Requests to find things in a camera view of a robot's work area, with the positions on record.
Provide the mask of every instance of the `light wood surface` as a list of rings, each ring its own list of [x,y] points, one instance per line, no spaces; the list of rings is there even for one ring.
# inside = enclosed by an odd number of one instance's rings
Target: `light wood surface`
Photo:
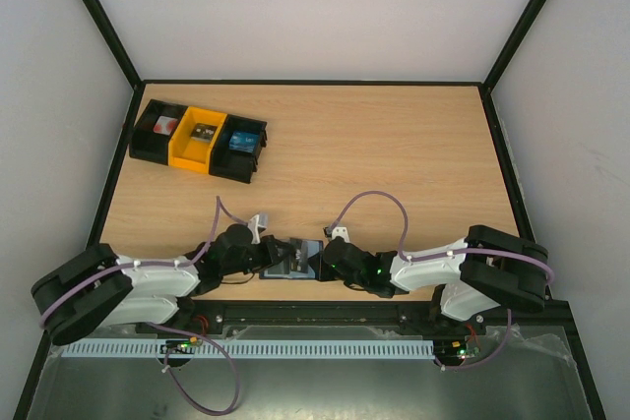
[[[322,239],[355,194],[383,190],[409,213],[406,250],[444,245],[482,223],[516,234],[476,88],[147,85],[151,98],[268,122],[251,184],[125,158],[101,241],[119,254],[174,257],[205,240],[215,196],[243,219],[270,217],[269,234]],[[220,221],[220,231],[229,224]],[[367,251],[397,247],[399,209],[368,196],[344,219]],[[238,280],[245,276],[231,276]],[[428,300],[432,287],[397,300]],[[387,300],[340,282],[261,280],[222,285],[206,299]]]

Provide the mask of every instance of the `white wall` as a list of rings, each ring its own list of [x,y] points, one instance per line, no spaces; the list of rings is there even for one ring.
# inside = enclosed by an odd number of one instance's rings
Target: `white wall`
[[[85,248],[131,89],[81,0],[0,0],[0,417],[41,337],[32,284]]]
[[[549,0],[494,94],[611,419],[630,391],[629,6]]]
[[[101,0],[145,79],[482,81],[528,0]]]

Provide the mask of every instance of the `purple cable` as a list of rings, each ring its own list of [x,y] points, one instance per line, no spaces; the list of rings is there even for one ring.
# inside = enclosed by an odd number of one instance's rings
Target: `purple cable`
[[[217,196],[217,204],[215,206],[215,219],[213,221],[213,227],[212,227],[212,229],[210,231],[210,235],[208,236],[208,239],[206,240],[206,243],[204,244],[204,246],[199,250],[199,252],[195,255],[195,257],[191,261],[189,261],[187,263],[182,263],[180,265],[182,268],[186,268],[188,266],[191,266],[191,265],[194,265],[195,263],[197,263],[201,259],[201,257],[204,256],[206,254],[206,252],[208,251],[208,249],[210,248],[210,245],[215,240],[215,234],[217,233],[217,226],[219,225],[219,216],[221,215],[220,214],[220,209],[223,210],[225,212],[225,214],[227,216],[229,216],[232,220],[234,220],[234,221],[236,221],[238,223],[243,222],[243,220],[241,220],[240,218],[237,218],[236,216],[232,215],[229,211],[227,211],[227,209],[223,205],[223,202],[221,201],[221,198],[219,196]],[[170,267],[173,267],[173,263],[168,262],[168,261],[142,261],[141,266],[142,267],[170,268]],[[72,289],[70,289],[68,292],[66,292],[61,297],[59,297],[57,300],[55,300],[50,305],[50,307],[48,307],[44,311],[44,313],[41,314],[41,318],[39,319],[39,326],[43,329],[45,327],[46,321],[50,318],[50,316],[52,314],[54,314],[55,311],[57,309],[59,309],[59,307],[61,307],[64,303],[66,303],[68,301],[68,299],[70,299],[74,295],[78,294],[83,289],[91,286],[92,284],[94,284],[95,282],[97,282],[98,280],[104,278],[107,275],[110,275],[110,274],[112,274],[114,272],[117,272],[119,270],[130,270],[133,267],[134,267],[134,265],[132,263],[127,263],[127,264],[124,264],[124,265],[116,265],[116,266],[113,266],[111,268],[107,268],[105,270],[100,270],[96,274],[91,275],[87,279],[85,279],[82,282],[80,282],[79,284],[75,285]]]
[[[486,358],[483,358],[481,361],[477,361],[476,363],[472,363],[472,364],[466,364],[464,366],[444,366],[439,359],[437,359],[437,357],[435,358],[435,364],[437,364],[441,369],[445,370],[445,371],[462,371],[464,369],[470,369],[470,368],[477,368],[485,363],[490,362],[492,359],[496,358],[499,353],[503,350],[503,348],[505,347],[505,345],[508,342],[508,339],[510,339],[510,330],[512,329],[512,311],[510,309],[508,309],[508,321],[507,324],[505,326],[505,336],[503,336],[503,339],[501,340],[501,342],[499,343],[499,345],[496,347],[496,349],[494,351],[492,351],[492,353],[490,353],[489,356],[487,356]]]
[[[396,204],[398,206],[398,208],[401,210],[401,212],[403,213],[403,222],[404,222],[403,234],[401,235],[401,239],[398,242],[398,256],[402,260],[409,261],[410,263],[419,263],[421,261],[436,260],[436,259],[445,258],[447,256],[450,256],[447,252],[434,253],[434,254],[425,255],[425,256],[417,256],[415,258],[410,258],[410,257],[406,256],[404,251],[403,251],[403,246],[405,245],[405,240],[407,238],[407,232],[409,230],[409,221],[410,220],[409,220],[409,217],[407,215],[407,211],[405,210],[405,207],[403,206],[401,201],[396,199],[391,194],[388,194],[387,192],[383,192],[383,191],[365,191],[365,192],[361,192],[360,194],[357,194],[356,196],[354,196],[346,204],[346,206],[344,207],[342,212],[335,219],[335,221],[333,221],[333,223],[328,227],[328,229],[330,231],[333,231],[333,229],[337,225],[340,224],[340,222],[342,221],[342,218],[344,218],[344,215],[346,214],[348,209],[352,206],[352,204],[354,204],[361,197],[369,196],[369,195],[377,195],[377,196],[387,197],[388,199],[393,201],[394,204]],[[461,249],[458,249],[458,250],[453,250],[452,254],[453,255],[478,254],[478,255],[488,255],[488,256],[503,256],[503,257],[510,258],[510,259],[513,259],[513,260],[520,260],[520,261],[523,261],[525,263],[529,263],[531,265],[534,265],[537,268],[543,270],[545,272],[545,274],[546,274],[547,285],[550,285],[553,282],[553,280],[555,279],[555,274],[554,274],[553,270],[549,266],[547,266],[545,263],[541,263],[539,260],[537,260],[535,258],[531,258],[531,257],[526,256],[526,255],[520,255],[518,253],[512,253],[512,252],[509,252],[509,251],[490,250],[490,249],[486,249],[486,248],[461,248]]]
[[[233,412],[236,409],[236,402],[238,401],[238,396],[240,395],[240,375],[238,374],[238,369],[236,369],[236,364],[234,363],[234,360],[232,359],[232,357],[227,353],[227,351],[225,351],[225,349],[220,344],[218,344],[216,341],[214,341],[212,339],[209,339],[206,336],[202,336],[200,334],[193,333],[191,331],[171,329],[169,327],[163,327],[162,325],[157,325],[157,324],[152,324],[152,323],[147,323],[147,325],[149,325],[150,327],[153,327],[156,330],[162,330],[162,331],[168,331],[170,333],[182,334],[182,335],[188,336],[188,337],[196,336],[197,338],[203,339],[208,344],[210,344],[211,346],[216,348],[218,351],[220,351],[220,353],[229,362],[229,367],[231,368],[232,373],[234,373],[234,380],[235,380],[234,398],[232,399],[231,404],[229,405],[229,407],[226,410],[211,410],[210,408],[204,407],[203,405],[201,405],[200,403],[195,401],[188,394],[188,392],[184,389],[184,387],[179,383],[179,381],[175,377],[175,374],[173,373],[173,370],[168,368],[168,356],[170,355],[170,353],[172,351],[174,351],[175,348],[171,348],[168,351],[166,351],[166,354],[164,355],[164,368],[168,371],[168,374],[170,375],[170,377],[175,382],[175,386],[177,387],[177,390],[179,390],[179,393],[182,394],[184,399],[190,405],[192,405],[194,408],[199,410],[201,413],[204,413],[206,415],[211,415],[213,417],[220,417],[222,415],[227,415],[228,413],[231,413],[231,412]]]

